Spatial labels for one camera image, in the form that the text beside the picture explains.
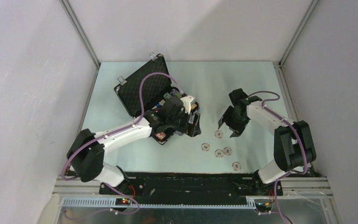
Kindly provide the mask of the white red chip stack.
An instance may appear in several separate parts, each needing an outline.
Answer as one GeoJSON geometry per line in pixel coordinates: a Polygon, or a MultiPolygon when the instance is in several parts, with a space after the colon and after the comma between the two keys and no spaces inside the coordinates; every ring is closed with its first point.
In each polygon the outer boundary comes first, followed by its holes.
{"type": "MultiPolygon", "coordinates": [[[[223,137],[223,132],[220,130],[215,131],[214,133],[215,137],[218,139],[221,139],[223,137]]],[[[211,146],[208,143],[202,143],[201,144],[201,150],[204,152],[208,152],[211,150],[211,146]]],[[[224,147],[223,149],[216,149],[214,154],[217,158],[223,158],[224,156],[231,156],[233,153],[232,149],[230,147],[224,147]]],[[[241,170],[241,164],[237,161],[234,161],[232,164],[232,168],[234,171],[240,171],[241,170]]]]}

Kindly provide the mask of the black poker set case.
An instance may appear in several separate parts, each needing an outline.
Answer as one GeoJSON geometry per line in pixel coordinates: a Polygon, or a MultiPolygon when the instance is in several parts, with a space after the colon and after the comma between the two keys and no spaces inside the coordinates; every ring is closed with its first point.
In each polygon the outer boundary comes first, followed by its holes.
{"type": "MultiPolygon", "coordinates": [[[[182,93],[182,97],[187,96],[177,82],[169,75],[168,67],[163,54],[152,55],[151,60],[137,69],[127,78],[119,77],[119,84],[114,88],[118,98],[125,107],[126,111],[132,118],[138,118],[144,115],[150,120],[150,113],[152,108],[160,101],[164,102],[163,95],[170,93],[172,89],[177,89],[182,93]]],[[[193,115],[199,113],[200,105],[191,111],[188,118],[185,118],[186,127],[185,132],[180,133],[172,128],[167,128],[165,141],[160,142],[151,133],[151,138],[159,144],[165,144],[172,136],[188,135],[188,124],[193,121],[193,115]]]]}

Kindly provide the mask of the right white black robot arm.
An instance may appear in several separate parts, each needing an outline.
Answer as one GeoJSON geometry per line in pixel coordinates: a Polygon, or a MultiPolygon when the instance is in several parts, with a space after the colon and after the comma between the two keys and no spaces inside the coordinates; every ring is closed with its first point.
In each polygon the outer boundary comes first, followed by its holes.
{"type": "Polygon", "coordinates": [[[264,195],[271,189],[271,183],[292,173],[306,174],[308,165],[317,155],[307,122],[293,121],[267,107],[267,99],[257,93],[246,94],[243,89],[229,93],[229,106],[218,122],[226,124],[232,131],[231,137],[239,137],[250,121],[266,128],[274,137],[273,160],[255,172],[253,191],[264,195]]]}

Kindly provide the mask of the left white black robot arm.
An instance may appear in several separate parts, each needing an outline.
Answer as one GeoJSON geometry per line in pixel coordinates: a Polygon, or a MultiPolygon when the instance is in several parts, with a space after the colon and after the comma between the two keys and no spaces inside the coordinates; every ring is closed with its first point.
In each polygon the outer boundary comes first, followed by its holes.
{"type": "Polygon", "coordinates": [[[109,185],[117,194],[129,188],[125,172],[105,161],[114,150],[134,141],[149,138],[166,129],[194,137],[200,133],[196,99],[187,95],[171,97],[158,110],[142,110],[134,121],[121,127],[93,133],[82,130],[67,152],[65,167],[71,166],[82,182],[98,180],[109,185]]]}

